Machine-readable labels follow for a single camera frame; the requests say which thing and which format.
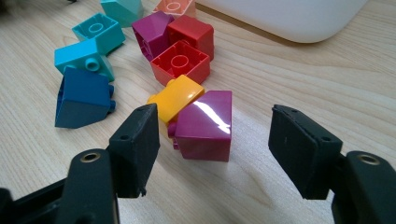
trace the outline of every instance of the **dark blue block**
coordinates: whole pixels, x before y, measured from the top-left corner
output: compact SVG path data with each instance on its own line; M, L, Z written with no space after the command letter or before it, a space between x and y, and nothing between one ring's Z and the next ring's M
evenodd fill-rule
M114 87L104 76L66 67L58 93L55 127L76 129L106 118L116 108Z

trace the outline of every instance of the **wooden table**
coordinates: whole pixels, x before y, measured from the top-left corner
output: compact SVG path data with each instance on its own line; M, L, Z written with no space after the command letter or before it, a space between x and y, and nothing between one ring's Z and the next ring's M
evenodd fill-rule
M145 15L156 1L143 1ZM160 125L161 148L148 195L119 200L121 223L332 223L327 201L303 200L268 149L272 106L304 112L344 141L343 153L374 153L396 167L396 2L370 0L339 34L296 44L199 7L215 28L207 90L233 91L229 162L186 161ZM105 120L54 127L62 75L54 51L77 43L71 28L98 1L21 0L0 15L0 186L14 199L66 177L79 152L108 138L163 86L131 28L109 56L117 110Z

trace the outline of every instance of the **teal block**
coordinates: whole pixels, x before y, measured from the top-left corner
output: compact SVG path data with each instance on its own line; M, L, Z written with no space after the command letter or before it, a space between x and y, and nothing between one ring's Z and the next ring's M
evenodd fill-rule
M125 40L120 23L108 16L97 13L72 28L79 41L96 39L99 53L108 55Z
M96 40L88 39L55 50L55 67L64 74L67 66L88 70L114 81L113 68L105 55L99 53Z
M143 18L140 0L101 0L106 15L120 23L121 27L131 27L132 22Z

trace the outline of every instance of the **red block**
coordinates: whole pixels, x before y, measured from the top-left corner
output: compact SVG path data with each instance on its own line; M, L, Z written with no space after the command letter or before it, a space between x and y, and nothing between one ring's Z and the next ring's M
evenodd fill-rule
M214 58L214 29L211 25L196 20L195 18L182 15L168 24L169 40L171 44L179 40Z
M150 64L155 78L164 86L180 75L201 84L210 74L209 56L183 41L176 42Z

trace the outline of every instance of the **toy block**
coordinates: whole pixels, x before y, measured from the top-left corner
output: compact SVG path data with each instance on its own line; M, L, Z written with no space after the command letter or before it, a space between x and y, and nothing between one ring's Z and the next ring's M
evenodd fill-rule
M204 87L181 75L170 80L157 95L148 98L148 104L157 104L158 117L166 125L177 119L178 112L205 93Z
M183 41L177 41L150 64L155 78L164 86L180 75L201 84L210 74L209 56Z
M106 118L116 108L106 77L66 67L58 92L55 127L76 129Z
M208 91L183 108L169 124L174 149L184 159L228 161L232 139L231 91Z
M101 0L106 15L120 23L120 26L130 27L132 22L143 17L143 6L140 0Z
M137 43L149 61L171 46L166 29L174 20L172 16L159 11L132 23Z
M169 40L175 44L184 40L193 48L209 55L210 60L214 58L214 29L211 25L183 15L168 25Z
M195 18L195 0L161 0L154 8L153 13L163 11L175 19L182 15Z
M113 68L105 55L98 52L95 39L55 50L55 67L64 74L66 67L87 70L114 81Z
M72 28L79 41L96 39L100 54L108 55L125 40L120 24L108 16L97 13Z

